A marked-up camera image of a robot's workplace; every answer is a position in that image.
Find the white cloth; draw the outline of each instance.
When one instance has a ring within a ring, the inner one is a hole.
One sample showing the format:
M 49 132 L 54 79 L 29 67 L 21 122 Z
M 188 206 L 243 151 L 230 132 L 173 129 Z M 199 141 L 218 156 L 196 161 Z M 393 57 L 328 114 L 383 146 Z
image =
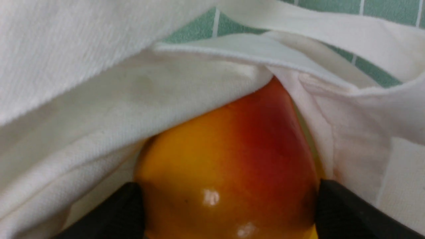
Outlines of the white cloth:
M 131 179 L 133 161 L 123 162 L 144 139 L 259 89 L 273 74 L 305 117 L 327 176 L 425 234 L 424 32 L 273 0 L 261 0 L 263 7 L 244 0 L 244 12 L 235 11 L 237 1 L 219 7 L 279 32 L 144 50 L 218 2 L 0 6 L 1 239 L 54 235 L 67 215 L 74 222 Z M 330 28 L 336 18 L 342 23 Z M 358 34 L 347 37 L 345 26 Z M 406 83 L 382 89 L 301 35 L 350 50 Z

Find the tile grout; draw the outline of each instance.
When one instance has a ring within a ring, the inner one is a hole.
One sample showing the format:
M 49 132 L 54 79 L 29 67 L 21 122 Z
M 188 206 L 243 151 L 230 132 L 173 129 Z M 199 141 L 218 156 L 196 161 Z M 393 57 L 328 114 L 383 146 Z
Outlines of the tile grout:
M 365 12 L 365 0 L 360 0 L 359 15 L 363 16 L 364 12 Z M 356 65 L 356 62 L 357 62 L 357 55 L 353 54 L 353 59 L 351 60 L 351 64 Z
M 217 37 L 218 35 L 218 24 L 220 23 L 220 10 L 218 8 L 215 9 L 215 17 L 214 17 L 214 24 L 212 26 L 212 38 Z
M 416 27 L 420 27 L 422 20 L 424 0 L 419 0 L 418 18 L 416 19 Z

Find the green tile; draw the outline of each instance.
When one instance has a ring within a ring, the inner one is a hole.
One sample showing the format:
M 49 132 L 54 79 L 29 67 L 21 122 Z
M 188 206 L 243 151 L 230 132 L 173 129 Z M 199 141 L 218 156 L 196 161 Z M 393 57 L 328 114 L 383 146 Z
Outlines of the green tile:
M 217 31 L 218 36 L 224 36 L 224 35 L 229 35 L 233 33 L 261 34 L 263 32 L 265 32 L 265 30 L 242 26 L 234 22 L 230 18 L 228 18 L 223 13 L 220 15 L 220 22 L 218 23 L 218 31 Z
M 425 4 L 422 6 L 422 18 L 420 27 L 425 28 Z
M 167 43 L 185 43 L 211 38 L 213 35 L 214 17 L 215 8 L 181 28 L 164 41 Z
M 335 51 L 336 53 L 340 54 L 342 57 L 344 57 L 345 59 L 347 59 L 347 61 L 351 62 L 353 60 L 353 54 L 344 51 L 342 49 L 339 49 L 337 47 L 334 46 L 328 46 L 330 49 L 332 49 L 333 51 Z
M 368 74 L 382 87 L 388 88 L 395 85 L 400 85 L 401 82 L 390 74 L 371 64 L 369 61 L 363 58 L 357 58 L 356 66 L 364 73 Z
M 364 14 L 389 21 L 416 25 L 419 0 L 366 0 Z
M 300 0 L 299 6 L 315 11 L 359 14 L 360 0 Z

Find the white fabric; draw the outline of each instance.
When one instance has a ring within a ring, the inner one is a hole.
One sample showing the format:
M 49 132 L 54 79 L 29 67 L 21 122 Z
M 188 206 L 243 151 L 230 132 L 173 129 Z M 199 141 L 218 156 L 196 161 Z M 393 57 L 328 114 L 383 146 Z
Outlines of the white fabric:
M 0 238 L 54 235 L 66 215 L 74 222 L 131 178 L 133 161 L 123 162 L 144 139 L 259 89 L 273 74 L 305 117 L 327 176 L 425 234 L 424 32 L 271 0 L 244 0 L 244 13 L 233 1 L 220 5 L 231 18 L 280 32 L 143 50 L 217 2 L 0 6 Z M 330 28 L 335 18 L 342 23 Z M 302 35 L 410 82 L 382 89 Z

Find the mango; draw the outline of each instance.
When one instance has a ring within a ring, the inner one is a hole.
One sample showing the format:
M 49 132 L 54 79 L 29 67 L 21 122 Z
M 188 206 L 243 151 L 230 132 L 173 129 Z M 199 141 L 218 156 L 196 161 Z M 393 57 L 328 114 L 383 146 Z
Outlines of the mango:
M 318 178 L 277 79 L 151 139 L 134 179 L 149 239 L 309 239 Z

